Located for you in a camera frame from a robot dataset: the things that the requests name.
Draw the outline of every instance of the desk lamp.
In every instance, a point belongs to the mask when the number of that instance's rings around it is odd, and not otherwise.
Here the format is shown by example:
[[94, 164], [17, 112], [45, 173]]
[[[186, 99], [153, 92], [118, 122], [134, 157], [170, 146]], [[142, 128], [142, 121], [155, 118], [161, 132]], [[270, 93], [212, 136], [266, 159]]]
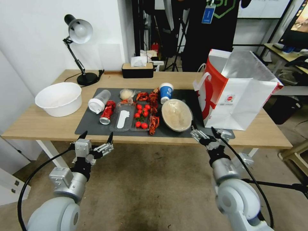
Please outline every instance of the desk lamp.
[[69, 36], [63, 39], [68, 50], [72, 54], [77, 66], [81, 70], [81, 75], [77, 77], [77, 83], [82, 86], [88, 86], [96, 83], [99, 78], [95, 73], [86, 73], [83, 64], [76, 58], [70, 48], [70, 44], [75, 42], [78, 44], [86, 43], [93, 34], [93, 28], [90, 23], [82, 19], [76, 19], [74, 16], [67, 14], [64, 17], [65, 23], [68, 25]]

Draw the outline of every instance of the wooden table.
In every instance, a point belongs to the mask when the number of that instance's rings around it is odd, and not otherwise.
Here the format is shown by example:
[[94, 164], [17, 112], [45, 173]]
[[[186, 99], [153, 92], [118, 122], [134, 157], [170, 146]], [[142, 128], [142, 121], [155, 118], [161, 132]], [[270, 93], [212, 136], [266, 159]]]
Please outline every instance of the wooden table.
[[[63, 82], [67, 77], [79, 73], [79, 70], [65, 70], [54, 83]], [[51, 141], [76, 141], [79, 135], [75, 130], [88, 107], [88, 101], [97, 88], [149, 88], [158, 87], [163, 82], [173, 84], [175, 89], [193, 89], [193, 81], [200, 79], [202, 73], [192, 72], [154, 72], [151, 79], [124, 79], [121, 73], [105, 72], [100, 81], [82, 88], [82, 105], [75, 113], [65, 117], [52, 117], [36, 105], [30, 106], [13, 125], [2, 135], [6, 139], [37, 140], [51, 158], [58, 154]], [[76, 77], [68, 81], [76, 82]], [[233, 147], [290, 149], [292, 145], [262, 109], [246, 131], [234, 131], [235, 139], [230, 140]], [[92, 142], [104, 143], [107, 136], [88, 135]], [[195, 145], [193, 138], [176, 137], [134, 137], [114, 136], [114, 143], [147, 143]], [[65, 167], [62, 158], [54, 160], [57, 166]]]

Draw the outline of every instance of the lamp base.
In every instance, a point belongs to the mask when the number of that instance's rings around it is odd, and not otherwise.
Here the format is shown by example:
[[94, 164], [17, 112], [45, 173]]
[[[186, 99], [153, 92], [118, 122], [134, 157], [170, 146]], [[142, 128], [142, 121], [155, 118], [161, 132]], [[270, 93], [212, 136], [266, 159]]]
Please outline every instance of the lamp base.
[[86, 73], [86, 76], [82, 74], [77, 77], [77, 83], [82, 86], [89, 86], [98, 81], [98, 77], [94, 73]]

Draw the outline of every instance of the container lid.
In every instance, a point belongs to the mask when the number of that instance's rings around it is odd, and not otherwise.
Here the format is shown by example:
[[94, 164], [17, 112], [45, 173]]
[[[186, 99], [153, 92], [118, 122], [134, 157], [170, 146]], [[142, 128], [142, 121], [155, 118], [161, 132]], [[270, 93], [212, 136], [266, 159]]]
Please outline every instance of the container lid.
[[191, 126], [193, 116], [183, 101], [167, 100], [161, 107], [161, 114], [166, 125], [176, 132], [186, 131]]
[[105, 109], [104, 103], [100, 101], [99, 99], [95, 99], [95, 98], [92, 98], [89, 100], [88, 106], [89, 106], [89, 109], [96, 114], [102, 112]]

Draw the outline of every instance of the white plastic bowl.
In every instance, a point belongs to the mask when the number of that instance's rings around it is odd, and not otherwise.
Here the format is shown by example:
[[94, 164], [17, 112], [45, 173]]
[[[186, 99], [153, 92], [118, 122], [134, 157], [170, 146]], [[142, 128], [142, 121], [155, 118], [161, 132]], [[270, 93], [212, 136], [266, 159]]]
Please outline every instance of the white plastic bowl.
[[41, 90], [35, 104], [54, 117], [67, 116], [81, 107], [81, 87], [71, 82], [62, 82]]
[[192, 112], [181, 100], [167, 100], [161, 107], [161, 115], [165, 124], [176, 132], [188, 130], [192, 124]]

